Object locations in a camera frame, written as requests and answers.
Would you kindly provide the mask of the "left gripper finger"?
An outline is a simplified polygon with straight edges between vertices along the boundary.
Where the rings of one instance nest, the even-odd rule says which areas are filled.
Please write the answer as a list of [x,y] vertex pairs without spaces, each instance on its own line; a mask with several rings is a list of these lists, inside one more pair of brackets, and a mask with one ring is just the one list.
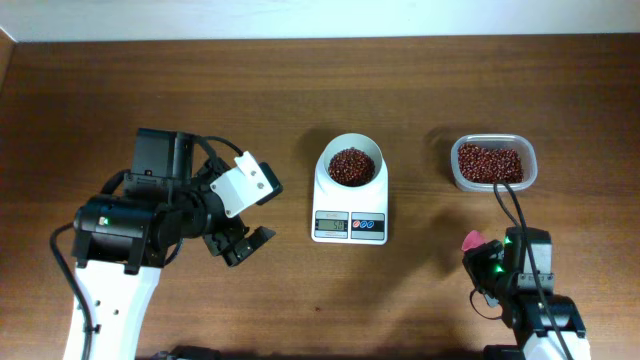
[[230,243],[227,237],[222,236],[219,238],[211,234],[205,235],[204,243],[212,256],[222,257],[227,265],[238,265],[240,263],[234,244]]
[[260,226],[250,236],[234,240],[227,252],[227,265],[229,267],[238,266],[275,235],[274,230]]

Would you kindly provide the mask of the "pink measuring scoop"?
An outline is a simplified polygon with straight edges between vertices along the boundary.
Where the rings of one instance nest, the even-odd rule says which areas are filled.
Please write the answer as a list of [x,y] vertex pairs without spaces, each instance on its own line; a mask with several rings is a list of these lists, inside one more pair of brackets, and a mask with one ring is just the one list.
[[477,247],[480,247],[485,243],[486,243],[486,238],[484,237],[484,235],[477,230],[473,230],[466,235],[465,239],[463,240],[461,250],[463,252],[467,252],[469,250],[473,250]]

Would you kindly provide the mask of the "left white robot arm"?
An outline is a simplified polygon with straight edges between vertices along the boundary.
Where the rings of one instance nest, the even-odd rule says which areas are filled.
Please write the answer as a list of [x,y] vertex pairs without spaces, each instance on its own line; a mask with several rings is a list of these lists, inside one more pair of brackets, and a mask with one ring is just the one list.
[[[135,358],[161,272],[186,240],[202,239],[212,256],[234,267],[274,236],[264,226],[250,229],[240,217],[282,192],[273,170],[239,147],[229,166],[211,140],[139,129],[131,167],[55,230],[50,247],[74,294],[65,358]],[[67,230],[75,234],[73,266],[57,245]]]

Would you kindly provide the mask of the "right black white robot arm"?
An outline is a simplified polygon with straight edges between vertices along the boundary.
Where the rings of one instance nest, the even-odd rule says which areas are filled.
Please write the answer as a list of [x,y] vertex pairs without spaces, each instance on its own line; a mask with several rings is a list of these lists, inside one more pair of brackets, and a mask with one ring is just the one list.
[[554,293],[550,233],[506,229],[503,241],[487,241],[478,231],[463,240],[462,263],[491,308],[514,333],[514,345],[487,345],[483,357],[500,359],[590,360],[591,346],[574,301]]

